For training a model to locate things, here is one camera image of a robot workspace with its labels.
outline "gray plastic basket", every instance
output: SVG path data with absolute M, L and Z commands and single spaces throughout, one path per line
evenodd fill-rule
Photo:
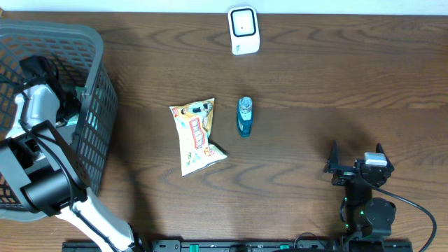
M 117 96 L 102 64 L 103 51 L 101 36 L 83 25 L 0 20 L 0 140 L 12 127 L 16 111 L 14 88 L 4 81 L 23 80 L 20 60 L 32 55 L 50 58 L 59 70 L 61 84 L 85 84 L 78 93 L 82 106 L 78 122 L 73 126 L 70 146 L 85 165 L 95 194 L 102 179 L 117 111 Z M 5 210 L 5 206 L 17 207 L 17 211 Z M 20 207 L 21 203 L 0 174 L 0 218 L 34 221 L 45 216 L 21 211 Z

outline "green led light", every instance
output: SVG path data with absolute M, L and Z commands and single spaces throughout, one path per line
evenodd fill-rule
M 199 245 L 190 245 L 190 252 L 199 252 Z

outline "white device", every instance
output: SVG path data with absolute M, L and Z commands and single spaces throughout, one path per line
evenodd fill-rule
M 364 162 L 366 165 L 375 165 L 386 167 L 387 159 L 383 153 L 364 153 Z
M 232 53 L 243 55 L 258 52 L 260 31 L 255 9 L 250 6 L 232 8 L 227 17 L 229 18 Z

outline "bottle label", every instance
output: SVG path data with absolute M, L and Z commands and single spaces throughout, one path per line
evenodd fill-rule
M 239 118 L 238 118 L 238 127 L 239 127 L 239 130 L 243 131 L 243 124 L 241 123 Z
M 190 121 L 191 132 L 195 140 L 195 148 L 201 148 L 205 143 L 205 134 L 201 130 L 199 118 L 194 118 Z

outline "chip bag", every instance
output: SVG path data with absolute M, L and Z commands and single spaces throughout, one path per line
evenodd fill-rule
M 215 99 L 171 106 L 181 147 L 182 176 L 209 167 L 227 156 L 209 143 Z

